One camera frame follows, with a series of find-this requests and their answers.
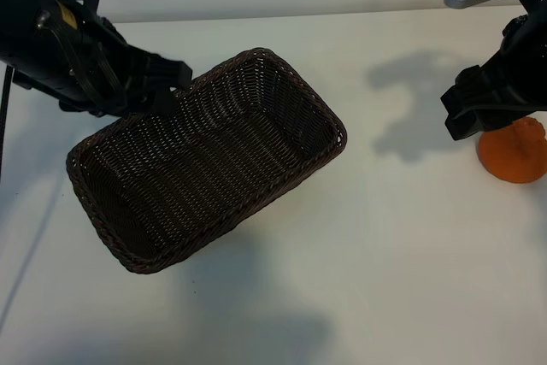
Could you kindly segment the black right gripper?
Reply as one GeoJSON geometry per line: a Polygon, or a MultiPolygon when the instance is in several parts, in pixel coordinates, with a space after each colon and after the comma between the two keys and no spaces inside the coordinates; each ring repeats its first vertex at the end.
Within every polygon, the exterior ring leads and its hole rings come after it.
{"type": "Polygon", "coordinates": [[[441,103],[453,140],[510,126],[546,109],[546,11],[514,18],[499,50],[484,64],[462,71],[441,103]]]}

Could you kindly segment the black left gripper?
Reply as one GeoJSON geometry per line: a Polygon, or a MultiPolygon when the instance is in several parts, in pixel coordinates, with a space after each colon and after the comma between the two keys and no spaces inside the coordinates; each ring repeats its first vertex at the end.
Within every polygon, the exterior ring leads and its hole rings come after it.
{"type": "Polygon", "coordinates": [[[191,68],[131,46],[79,2],[13,0],[14,82],[48,94],[64,111],[95,116],[172,115],[191,68]],[[145,88],[161,87],[145,96],[145,88]]]}

